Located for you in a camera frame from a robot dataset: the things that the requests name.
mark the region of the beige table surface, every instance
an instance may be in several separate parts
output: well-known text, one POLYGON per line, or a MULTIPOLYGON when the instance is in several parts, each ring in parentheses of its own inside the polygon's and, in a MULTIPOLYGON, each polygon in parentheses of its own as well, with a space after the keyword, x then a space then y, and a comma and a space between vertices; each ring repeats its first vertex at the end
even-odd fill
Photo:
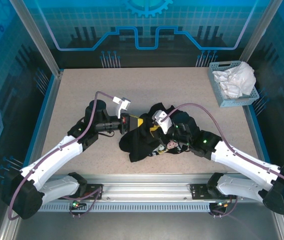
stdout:
MULTIPOLYGON (((47 132, 43 153, 53 148, 67 131, 85 115, 85 108, 96 91, 131 100, 129 113, 139 116, 163 102, 166 108, 183 103, 198 103, 207 108, 220 124, 229 142, 256 157, 256 151, 242 107, 219 108, 207 78, 206 67, 107 68, 64 70, 47 132)), ((100 95, 109 115, 115 103, 100 95)), ((210 118, 200 109, 182 109, 194 117, 200 129, 218 134, 210 118)), ((100 136, 85 152, 65 164, 57 174, 199 174, 234 172, 194 154, 162 154, 131 163, 120 150, 119 132, 112 138, 100 136)))

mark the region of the speckled countertop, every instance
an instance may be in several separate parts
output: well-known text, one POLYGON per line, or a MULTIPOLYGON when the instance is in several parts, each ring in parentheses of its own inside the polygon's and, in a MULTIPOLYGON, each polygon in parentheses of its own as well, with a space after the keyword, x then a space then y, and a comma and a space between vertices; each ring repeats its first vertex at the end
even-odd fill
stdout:
MULTIPOLYGON (((256 157, 242 107, 219 108, 207 78, 206 67, 175 68, 108 68, 66 69, 58 91, 43 153, 53 148, 67 131, 85 114, 96 91, 131 100, 129 113, 148 112, 158 102, 164 106, 198 103, 206 107, 220 124, 229 142, 256 157)), ((99 96, 107 104, 109 115, 115 115, 115 104, 99 96)), ((218 134, 210 118, 200 109, 183 109, 194 117, 197 125, 218 134)), ((118 147, 120 133, 112 138, 100 136, 81 155, 65 164, 57 174, 199 174, 233 172, 221 164, 194 154, 162 154, 131 163, 128 153, 118 147)))

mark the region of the black cloth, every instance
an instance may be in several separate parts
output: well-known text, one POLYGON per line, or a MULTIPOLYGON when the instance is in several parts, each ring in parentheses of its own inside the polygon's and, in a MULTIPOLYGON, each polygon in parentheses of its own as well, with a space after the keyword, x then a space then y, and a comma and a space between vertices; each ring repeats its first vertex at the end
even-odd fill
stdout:
MULTIPOLYGON (((154 150, 161 146, 161 142, 154 138, 150 133, 150 128, 154 127, 154 120, 152 119, 152 116, 158 110, 165 111, 166 114, 169 114, 173 109, 174 106, 166 109, 161 102, 153 105, 148 113, 144 113, 140 116, 140 118, 143 119, 143 124, 122 136, 119 142, 119 147, 122 151, 130 153, 129 158, 132 163, 140 161, 147 156, 157 155, 154 154, 154 150)), ((172 114, 171 118, 180 112, 181 111, 177 110, 174 114, 172 114)), ((169 149, 166 153, 179 154, 186 150, 187 146, 175 147, 169 149)))

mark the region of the blue plastic basket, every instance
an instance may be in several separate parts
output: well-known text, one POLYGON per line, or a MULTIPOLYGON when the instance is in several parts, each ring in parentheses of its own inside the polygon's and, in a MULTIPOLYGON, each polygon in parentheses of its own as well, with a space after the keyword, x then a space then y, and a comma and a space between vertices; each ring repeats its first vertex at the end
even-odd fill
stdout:
POLYGON ((213 88, 216 100, 220 108, 224 107, 236 107, 236 106, 245 106, 251 105, 255 100, 259 98, 257 90, 253 88, 250 96, 243 95, 237 99, 224 99, 221 93, 221 87, 214 80, 213 71, 225 71, 227 69, 239 66, 241 61, 220 61, 220 62, 211 62, 208 69, 208 78, 210 79, 211 86, 213 88))

